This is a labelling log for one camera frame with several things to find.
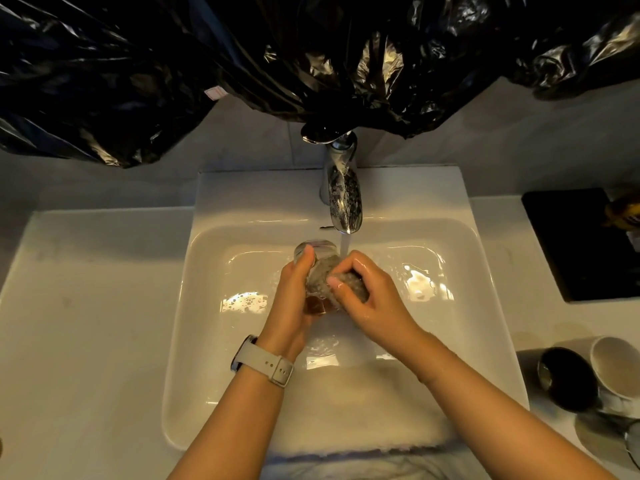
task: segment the smartwatch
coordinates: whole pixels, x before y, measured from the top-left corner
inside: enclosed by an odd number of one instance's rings
[[[255,345],[258,337],[249,335],[236,352],[231,370],[237,372],[242,364],[261,372],[280,387],[286,387],[293,372],[293,364],[282,355],[274,355]]]

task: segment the chrome faucet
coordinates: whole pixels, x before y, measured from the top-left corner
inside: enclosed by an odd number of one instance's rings
[[[324,144],[324,158],[320,200],[329,206],[333,226],[345,234],[353,234],[362,225],[362,199],[356,176],[354,155],[358,137],[349,131],[332,141],[318,141],[303,133],[308,143]]]

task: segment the forearm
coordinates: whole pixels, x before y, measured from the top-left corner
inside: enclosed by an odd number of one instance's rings
[[[604,468],[427,332],[413,334],[400,359],[431,391],[495,480],[612,480]]]
[[[258,478],[283,395],[265,375],[242,366],[168,480]]]

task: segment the plastic sheet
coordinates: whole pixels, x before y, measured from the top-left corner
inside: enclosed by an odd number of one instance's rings
[[[498,77],[542,99],[639,76],[640,0],[0,0],[0,143],[155,161],[219,84],[309,131],[411,137]]]

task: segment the white mug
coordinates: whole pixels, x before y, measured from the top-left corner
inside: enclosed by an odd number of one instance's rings
[[[554,347],[580,355],[598,381],[599,411],[628,416],[640,398],[640,351],[615,337],[587,337],[558,342]]]

